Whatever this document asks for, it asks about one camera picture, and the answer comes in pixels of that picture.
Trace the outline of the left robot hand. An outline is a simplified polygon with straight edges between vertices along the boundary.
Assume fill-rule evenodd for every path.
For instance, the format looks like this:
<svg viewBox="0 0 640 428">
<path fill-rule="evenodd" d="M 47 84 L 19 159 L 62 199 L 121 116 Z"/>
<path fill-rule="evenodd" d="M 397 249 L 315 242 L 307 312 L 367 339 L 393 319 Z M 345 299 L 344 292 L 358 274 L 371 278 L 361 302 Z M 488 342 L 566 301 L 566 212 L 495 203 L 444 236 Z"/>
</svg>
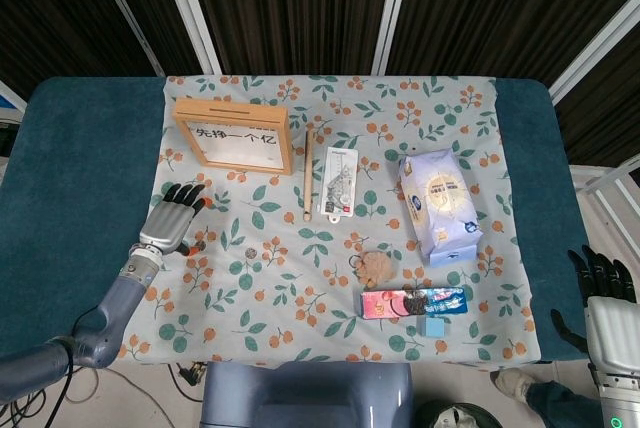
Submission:
<svg viewBox="0 0 640 428">
<path fill-rule="evenodd" d="M 139 241 L 163 255 L 177 252 L 188 256 L 190 247 L 184 238 L 192 220 L 206 204 L 201 196 L 204 188 L 204 184 L 171 185 L 148 215 Z"/>
</svg>

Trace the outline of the black trash bin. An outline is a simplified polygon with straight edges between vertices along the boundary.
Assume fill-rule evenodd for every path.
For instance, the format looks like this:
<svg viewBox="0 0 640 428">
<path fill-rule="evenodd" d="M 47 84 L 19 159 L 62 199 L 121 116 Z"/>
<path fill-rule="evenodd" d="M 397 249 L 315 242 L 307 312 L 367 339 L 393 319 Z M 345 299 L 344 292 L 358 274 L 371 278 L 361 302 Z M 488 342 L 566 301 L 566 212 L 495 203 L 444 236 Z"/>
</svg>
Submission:
<svg viewBox="0 0 640 428">
<path fill-rule="evenodd" d="M 484 408 L 470 403 L 434 400 L 416 411 L 414 428 L 503 428 Z"/>
</svg>

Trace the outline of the floral leaf tablecloth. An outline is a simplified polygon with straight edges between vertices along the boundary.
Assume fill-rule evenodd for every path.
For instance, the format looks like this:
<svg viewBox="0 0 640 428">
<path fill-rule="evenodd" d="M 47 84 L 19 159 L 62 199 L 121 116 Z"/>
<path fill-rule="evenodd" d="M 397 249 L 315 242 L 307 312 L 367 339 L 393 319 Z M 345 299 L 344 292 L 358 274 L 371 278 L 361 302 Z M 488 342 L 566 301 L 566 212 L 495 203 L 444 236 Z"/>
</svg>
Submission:
<svg viewBox="0 0 640 428">
<path fill-rule="evenodd" d="M 170 77 L 178 98 L 284 106 L 290 176 L 202 166 L 171 117 L 163 123 L 152 201 L 175 183 L 204 184 L 206 205 L 129 322 L 119 357 L 141 363 L 236 361 L 426 362 L 510 366 L 541 349 L 514 220 L 513 190 L 496 114 L 495 80 L 483 77 L 336 75 Z M 303 220 L 305 138 L 313 131 L 312 219 Z M 332 224 L 319 213 L 328 147 L 358 151 L 355 210 Z M 422 257 L 398 167 L 410 154 L 450 149 L 482 237 L 471 261 L 430 267 Z M 194 245 L 204 243 L 199 252 Z M 254 248 L 254 259 L 245 256 Z M 380 251 L 389 286 L 462 288 L 468 312 L 441 315 L 427 338 L 416 317 L 365 320 L 352 255 Z"/>
</svg>

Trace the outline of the clear packet with cat card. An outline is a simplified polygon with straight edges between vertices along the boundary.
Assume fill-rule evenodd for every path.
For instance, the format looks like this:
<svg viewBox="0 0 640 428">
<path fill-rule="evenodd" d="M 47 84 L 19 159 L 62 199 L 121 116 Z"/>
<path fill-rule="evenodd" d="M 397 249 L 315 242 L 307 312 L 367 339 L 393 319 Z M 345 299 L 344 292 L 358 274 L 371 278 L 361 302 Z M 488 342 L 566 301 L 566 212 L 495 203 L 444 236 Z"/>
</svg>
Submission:
<svg viewBox="0 0 640 428">
<path fill-rule="evenodd" d="M 319 213 L 332 224 L 354 215 L 357 168 L 357 150 L 327 148 Z"/>
</svg>

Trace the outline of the white partition post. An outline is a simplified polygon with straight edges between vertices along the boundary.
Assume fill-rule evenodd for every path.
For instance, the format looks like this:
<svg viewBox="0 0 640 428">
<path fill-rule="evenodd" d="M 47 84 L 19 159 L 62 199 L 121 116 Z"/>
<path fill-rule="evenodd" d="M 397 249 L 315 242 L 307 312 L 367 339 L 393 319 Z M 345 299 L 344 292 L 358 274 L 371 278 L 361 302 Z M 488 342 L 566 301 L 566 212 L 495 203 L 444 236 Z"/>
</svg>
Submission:
<svg viewBox="0 0 640 428">
<path fill-rule="evenodd" d="M 552 104 L 562 101 L 638 23 L 640 5 L 621 8 L 551 85 Z"/>
<path fill-rule="evenodd" d="M 385 76 L 403 0 L 385 0 L 371 67 L 372 76 Z"/>
<path fill-rule="evenodd" d="M 223 73 L 199 0 L 174 0 L 203 74 Z"/>
</svg>

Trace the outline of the thin grey partition post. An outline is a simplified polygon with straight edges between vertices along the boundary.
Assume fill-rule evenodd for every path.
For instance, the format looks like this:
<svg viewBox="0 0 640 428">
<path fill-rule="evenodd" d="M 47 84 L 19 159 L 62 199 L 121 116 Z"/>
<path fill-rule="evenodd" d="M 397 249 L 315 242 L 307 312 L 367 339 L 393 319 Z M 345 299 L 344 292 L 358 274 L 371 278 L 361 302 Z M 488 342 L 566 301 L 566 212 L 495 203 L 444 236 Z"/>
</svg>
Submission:
<svg viewBox="0 0 640 428">
<path fill-rule="evenodd" d="M 155 52 L 153 51 L 149 41 L 147 40 L 128 2 L 126 0 L 114 0 L 114 2 L 116 3 L 120 13 L 123 15 L 127 25 L 131 29 L 134 37 L 136 38 L 144 54 L 146 55 L 147 60 L 149 61 L 155 74 L 157 76 L 164 77 L 164 69 L 162 68 Z"/>
</svg>

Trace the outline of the blue jeans leg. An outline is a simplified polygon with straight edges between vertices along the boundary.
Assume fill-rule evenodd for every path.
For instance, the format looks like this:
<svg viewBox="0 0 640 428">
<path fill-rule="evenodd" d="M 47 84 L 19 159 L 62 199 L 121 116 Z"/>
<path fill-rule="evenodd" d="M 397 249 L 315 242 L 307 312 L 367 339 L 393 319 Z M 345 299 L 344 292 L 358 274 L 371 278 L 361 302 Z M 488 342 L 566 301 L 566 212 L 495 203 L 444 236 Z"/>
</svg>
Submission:
<svg viewBox="0 0 640 428">
<path fill-rule="evenodd" d="M 525 399 L 546 428 L 603 428 L 599 401 L 555 381 L 531 384 Z"/>
</svg>

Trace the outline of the beige fluffy plush keychain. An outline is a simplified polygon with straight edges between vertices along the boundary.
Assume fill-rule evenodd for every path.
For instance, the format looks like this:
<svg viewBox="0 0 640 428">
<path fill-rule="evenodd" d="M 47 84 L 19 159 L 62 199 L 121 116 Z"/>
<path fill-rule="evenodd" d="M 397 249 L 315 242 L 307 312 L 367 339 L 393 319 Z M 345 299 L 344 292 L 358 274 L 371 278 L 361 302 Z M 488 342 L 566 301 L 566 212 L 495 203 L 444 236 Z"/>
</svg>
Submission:
<svg viewBox="0 0 640 428">
<path fill-rule="evenodd" d="M 358 282 L 367 288 L 377 287 L 395 277 L 392 260 L 384 252 L 368 251 L 352 255 L 349 264 Z"/>
</svg>

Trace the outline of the blue pink cookie box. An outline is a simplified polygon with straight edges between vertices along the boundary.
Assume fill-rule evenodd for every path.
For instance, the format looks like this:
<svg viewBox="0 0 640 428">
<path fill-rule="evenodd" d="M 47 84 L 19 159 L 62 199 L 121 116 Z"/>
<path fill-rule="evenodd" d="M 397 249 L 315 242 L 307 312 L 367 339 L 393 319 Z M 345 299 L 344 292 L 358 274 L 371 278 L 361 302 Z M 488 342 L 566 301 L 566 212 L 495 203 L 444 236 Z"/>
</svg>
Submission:
<svg viewBox="0 0 640 428">
<path fill-rule="evenodd" d="M 367 320 L 468 312 L 466 294 L 456 287 L 366 291 L 360 306 Z"/>
</svg>

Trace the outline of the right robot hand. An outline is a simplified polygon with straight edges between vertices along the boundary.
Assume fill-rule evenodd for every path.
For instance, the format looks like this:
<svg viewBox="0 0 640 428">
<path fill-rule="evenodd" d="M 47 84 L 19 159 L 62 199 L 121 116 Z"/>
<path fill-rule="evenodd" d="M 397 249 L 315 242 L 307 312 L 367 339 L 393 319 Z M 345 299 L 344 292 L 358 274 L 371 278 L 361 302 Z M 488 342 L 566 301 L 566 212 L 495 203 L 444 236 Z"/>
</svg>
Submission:
<svg viewBox="0 0 640 428">
<path fill-rule="evenodd" d="M 556 333 L 586 354 L 595 371 L 640 378 L 640 300 L 629 269 L 587 245 L 581 253 L 570 250 L 568 257 L 576 272 L 586 334 L 571 331 L 552 309 Z"/>
</svg>

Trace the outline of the wooden frame money box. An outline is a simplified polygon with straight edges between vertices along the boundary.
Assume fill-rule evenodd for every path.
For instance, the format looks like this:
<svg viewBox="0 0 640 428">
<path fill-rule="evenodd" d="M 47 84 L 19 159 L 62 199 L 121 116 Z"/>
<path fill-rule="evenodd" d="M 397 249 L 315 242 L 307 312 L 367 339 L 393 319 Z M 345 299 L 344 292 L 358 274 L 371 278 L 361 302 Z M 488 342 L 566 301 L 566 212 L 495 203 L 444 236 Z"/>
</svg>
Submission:
<svg viewBox="0 0 640 428">
<path fill-rule="evenodd" d="M 172 117 L 205 167 L 280 175 L 294 171 L 284 106 L 183 97 L 176 100 Z"/>
</svg>

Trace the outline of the beige shoe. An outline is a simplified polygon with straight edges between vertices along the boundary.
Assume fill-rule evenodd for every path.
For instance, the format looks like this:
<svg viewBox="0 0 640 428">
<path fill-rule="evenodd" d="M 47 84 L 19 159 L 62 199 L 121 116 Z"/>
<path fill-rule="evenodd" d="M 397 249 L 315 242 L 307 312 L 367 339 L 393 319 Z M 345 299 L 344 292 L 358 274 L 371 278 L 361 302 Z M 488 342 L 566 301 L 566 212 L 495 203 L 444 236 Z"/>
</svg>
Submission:
<svg viewBox="0 0 640 428">
<path fill-rule="evenodd" d="M 502 394 L 521 403 L 526 402 L 530 386 L 536 383 L 533 377 L 517 368 L 493 371 L 490 380 Z"/>
</svg>

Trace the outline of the blue-grey robot torso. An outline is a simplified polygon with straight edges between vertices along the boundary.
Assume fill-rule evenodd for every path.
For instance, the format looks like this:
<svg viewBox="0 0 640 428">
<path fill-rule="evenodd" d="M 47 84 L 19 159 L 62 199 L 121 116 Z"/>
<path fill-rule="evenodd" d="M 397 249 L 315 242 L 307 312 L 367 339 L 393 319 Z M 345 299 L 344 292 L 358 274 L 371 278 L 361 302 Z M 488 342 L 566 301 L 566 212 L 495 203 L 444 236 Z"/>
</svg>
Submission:
<svg viewBox="0 0 640 428">
<path fill-rule="evenodd" d="M 287 362 L 207 365 L 200 428 L 409 428 L 410 366 Z"/>
</svg>

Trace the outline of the lavender tissue pack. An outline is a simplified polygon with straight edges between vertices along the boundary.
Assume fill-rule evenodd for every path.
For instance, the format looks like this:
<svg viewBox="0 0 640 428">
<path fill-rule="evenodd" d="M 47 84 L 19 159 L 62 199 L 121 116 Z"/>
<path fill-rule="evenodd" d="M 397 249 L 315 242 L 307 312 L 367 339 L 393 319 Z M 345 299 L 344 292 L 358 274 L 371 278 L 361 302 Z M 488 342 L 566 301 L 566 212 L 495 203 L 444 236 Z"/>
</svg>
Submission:
<svg viewBox="0 0 640 428">
<path fill-rule="evenodd" d="M 482 231 L 452 150 L 407 156 L 399 176 L 420 252 L 431 267 L 475 258 Z"/>
</svg>

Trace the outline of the white metal rack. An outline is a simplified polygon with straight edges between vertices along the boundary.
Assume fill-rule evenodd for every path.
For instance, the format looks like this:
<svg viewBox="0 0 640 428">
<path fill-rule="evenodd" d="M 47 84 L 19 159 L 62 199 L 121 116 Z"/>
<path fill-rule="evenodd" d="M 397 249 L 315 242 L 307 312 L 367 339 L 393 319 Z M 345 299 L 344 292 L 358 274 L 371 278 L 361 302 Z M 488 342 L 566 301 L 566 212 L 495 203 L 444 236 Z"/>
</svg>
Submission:
<svg viewBox="0 0 640 428">
<path fill-rule="evenodd" d="M 640 231 L 640 187 L 631 173 L 640 169 L 640 155 L 620 166 L 597 167 L 571 165 L 570 172 L 577 192 L 601 207 L 620 231 Z"/>
</svg>

